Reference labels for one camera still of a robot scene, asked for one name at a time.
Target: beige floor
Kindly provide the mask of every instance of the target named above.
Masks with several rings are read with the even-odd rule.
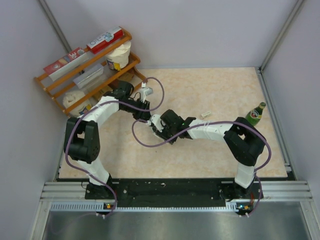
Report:
[[[164,85],[165,99],[153,114],[174,110],[182,118],[200,117],[211,111],[208,121],[233,121],[244,117],[264,101],[253,67],[246,68],[185,68],[143,69],[146,77],[156,77]],[[161,99],[159,85],[150,80],[154,94],[148,97],[151,107]],[[205,139],[179,139],[173,145],[157,148],[139,145],[131,133],[134,119],[119,111],[112,115],[99,130],[100,158],[113,178],[221,178],[234,177],[237,161],[225,143]],[[260,177],[286,177],[283,158],[276,140],[268,109],[256,128],[265,136],[272,149],[270,163],[260,171]],[[162,140],[155,137],[150,127],[138,123],[135,128],[139,139],[153,145]],[[268,156],[264,149],[257,166]],[[82,178],[86,175],[62,163],[60,178]]]

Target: red box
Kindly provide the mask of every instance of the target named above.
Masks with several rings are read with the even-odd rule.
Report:
[[[55,81],[88,59],[89,56],[87,53],[82,48],[78,47],[54,63],[46,66],[43,70],[53,81]]]
[[[93,54],[100,52],[105,47],[114,43],[116,40],[120,39],[124,35],[124,31],[121,27],[115,27],[100,36],[92,40],[86,46],[90,49]]]

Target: beer bottle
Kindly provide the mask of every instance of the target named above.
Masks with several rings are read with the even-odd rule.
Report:
[[[259,106],[257,106],[255,109],[252,109],[248,114],[245,116],[245,119],[248,120],[249,123],[251,123],[252,126],[255,126],[259,123],[262,117],[262,111],[266,107],[265,102],[261,102]]]

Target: wooden shelf rack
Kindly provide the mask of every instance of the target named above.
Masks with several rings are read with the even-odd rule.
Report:
[[[124,74],[124,73],[126,73],[128,71],[134,73],[134,75],[136,75],[138,78],[141,79],[141,82],[137,86],[134,87],[134,90],[137,90],[138,88],[141,87],[142,81],[145,80],[146,77],[136,69],[136,65],[138,63],[140,63],[140,58],[137,55],[135,55],[133,52],[130,52],[129,63],[127,64],[127,66],[125,66],[123,69],[121,69],[120,71],[118,71],[114,75],[110,76],[109,78],[106,78],[105,81],[102,84],[97,86],[91,92],[87,93],[83,98],[81,98],[80,100],[75,102],[70,107],[65,108],[63,105],[61,105],[57,101],[57,98],[60,97],[61,95],[63,95],[64,93],[66,93],[68,90],[70,90],[74,86],[76,86],[76,84],[74,82],[71,82],[70,84],[68,84],[67,86],[62,88],[61,90],[59,90],[59,91],[57,91],[55,93],[52,93],[52,91],[55,88],[57,88],[58,86],[60,86],[61,84],[63,84],[64,82],[66,82],[67,80],[72,78],[73,76],[75,76],[76,74],[80,73],[82,70],[84,70],[85,68],[87,68],[91,64],[95,63],[99,59],[103,58],[106,54],[110,53],[111,51],[113,51],[114,49],[119,47],[120,45],[122,45],[125,42],[130,41],[132,39],[132,36],[128,31],[123,29],[123,32],[124,32],[124,36],[120,40],[118,40],[117,42],[111,44],[109,47],[106,47],[104,50],[100,51],[99,53],[95,54],[93,58],[91,58],[88,61],[86,61],[85,63],[79,65],[78,67],[76,67],[72,71],[66,73],[65,75],[63,75],[62,77],[60,77],[59,79],[54,81],[51,85],[44,86],[44,84],[42,83],[42,81],[48,77],[48,74],[46,74],[46,73],[34,78],[34,80],[40,85],[40,87],[49,95],[49,97],[55,102],[55,104],[68,117],[70,116],[70,111],[72,111],[74,108],[76,108],[77,106],[82,104],[84,101],[86,101],[87,99],[89,99],[90,97],[95,95],[97,92],[99,92],[99,90],[101,90],[102,88],[108,86],[113,81],[115,81],[117,78],[119,78],[122,74]],[[84,49],[84,51],[88,52],[89,49],[86,47]],[[105,66],[107,64],[107,62],[103,61],[101,64],[103,66]]]

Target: bottle cap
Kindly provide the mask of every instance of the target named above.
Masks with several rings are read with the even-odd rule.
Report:
[[[259,108],[264,109],[267,106],[265,102],[260,102]]]

